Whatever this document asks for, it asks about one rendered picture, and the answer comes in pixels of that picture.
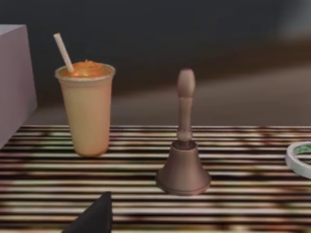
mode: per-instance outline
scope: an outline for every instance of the white ring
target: white ring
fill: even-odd
[[[287,148],[285,162],[296,174],[311,179],[311,166],[297,158],[298,154],[306,152],[311,152],[311,142],[293,143]]]

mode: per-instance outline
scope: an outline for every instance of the striped surface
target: striped surface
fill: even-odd
[[[196,197],[155,186],[175,132],[115,126],[107,154],[80,158],[67,126],[22,127],[0,150],[0,233],[60,232],[105,191],[114,233],[310,231],[311,181],[287,169],[284,153],[311,127],[193,127],[213,178]]]

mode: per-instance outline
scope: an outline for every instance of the gray box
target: gray box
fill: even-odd
[[[0,149],[36,108],[27,27],[0,24]]]

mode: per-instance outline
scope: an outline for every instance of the orange froth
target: orange froth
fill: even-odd
[[[60,71],[63,77],[72,78],[95,78],[108,75],[111,70],[99,63],[88,61],[73,64],[74,72],[70,73],[67,68]]]

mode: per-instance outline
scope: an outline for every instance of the dark triangular object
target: dark triangular object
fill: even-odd
[[[111,193],[106,192],[80,214],[62,233],[111,233]]]

